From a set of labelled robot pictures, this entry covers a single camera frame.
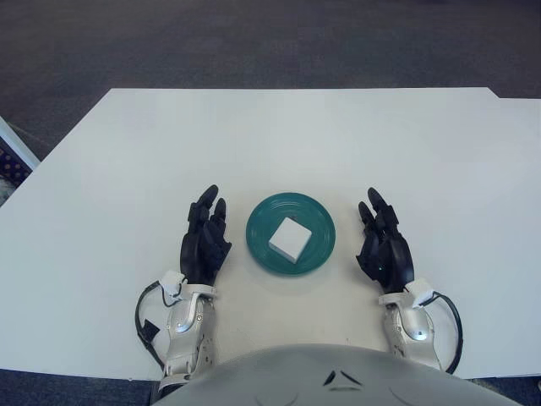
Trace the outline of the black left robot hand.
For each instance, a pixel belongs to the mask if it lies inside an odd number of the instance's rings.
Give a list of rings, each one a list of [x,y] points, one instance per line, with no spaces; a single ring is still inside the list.
[[[189,228],[180,249],[180,270],[188,284],[214,286],[232,244],[225,240],[227,204],[212,184],[189,208]]]

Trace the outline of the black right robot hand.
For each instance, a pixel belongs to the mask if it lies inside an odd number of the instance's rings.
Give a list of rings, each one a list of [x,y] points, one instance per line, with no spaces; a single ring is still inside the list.
[[[364,201],[359,202],[364,242],[356,259],[363,272],[381,286],[384,294],[400,293],[414,279],[411,251],[398,230],[394,208],[375,188],[368,189],[368,197],[375,215]]]

